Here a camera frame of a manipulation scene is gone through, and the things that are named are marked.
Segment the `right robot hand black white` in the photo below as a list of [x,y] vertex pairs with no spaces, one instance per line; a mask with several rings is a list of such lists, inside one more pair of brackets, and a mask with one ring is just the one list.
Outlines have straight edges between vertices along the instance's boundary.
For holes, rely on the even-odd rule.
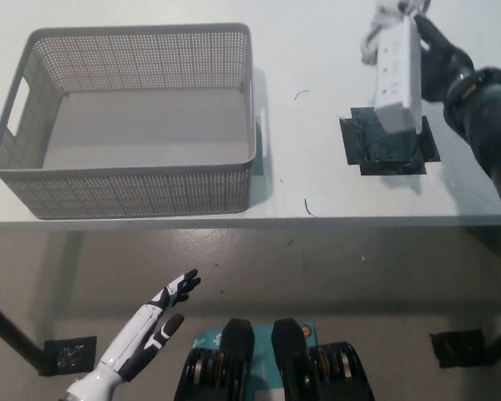
[[422,97],[429,103],[442,103],[453,83],[474,71],[473,61],[426,16],[417,14],[414,20],[424,43],[421,49]]

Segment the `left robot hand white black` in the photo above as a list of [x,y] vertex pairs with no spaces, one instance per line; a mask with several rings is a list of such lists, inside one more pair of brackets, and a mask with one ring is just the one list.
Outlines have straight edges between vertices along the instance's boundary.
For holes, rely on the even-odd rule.
[[193,269],[180,275],[142,305],[109,345],[100,363],[125,382],[141,373],[184,321],[178,313],[159,331],[155,330],[164,312],[186,301],[189,293],[200,284],[197,274],[198,271]]

